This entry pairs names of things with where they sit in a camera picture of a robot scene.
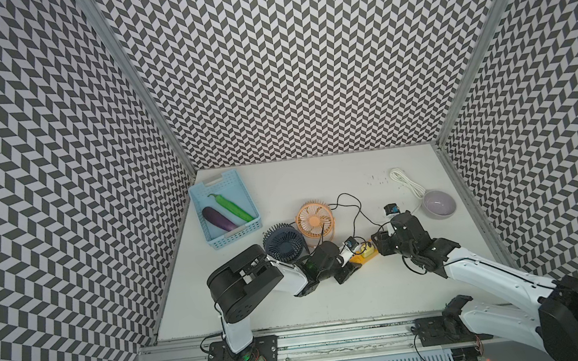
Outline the orange power strip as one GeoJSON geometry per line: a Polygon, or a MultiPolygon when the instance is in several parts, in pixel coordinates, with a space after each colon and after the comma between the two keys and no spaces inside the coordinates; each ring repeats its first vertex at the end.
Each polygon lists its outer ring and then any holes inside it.
{"type": "Polygon", "coordinates": [[[365,243],[359,245],[359,248],[352,255],[349,262],[364,265],[378,255],[379,252],[375,244],[372,243],[371,240],[367,240],[365,243]]]}

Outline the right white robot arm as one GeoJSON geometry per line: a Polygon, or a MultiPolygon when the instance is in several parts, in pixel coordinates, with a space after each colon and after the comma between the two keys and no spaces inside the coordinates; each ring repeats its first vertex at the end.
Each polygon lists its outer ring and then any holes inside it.
{"type": "Polygon", "coordinates": [[[554,361],[578,361],[578,279],[533,275],[483,258],[453,240],[431,237],[409,211],[395,214],[392,228],[372,235],[383,256],[400,255],[427,273],[466,283],[505,306],[458,295],[443,317],[472,334],[488,334],[544,351],[554,361]]]}

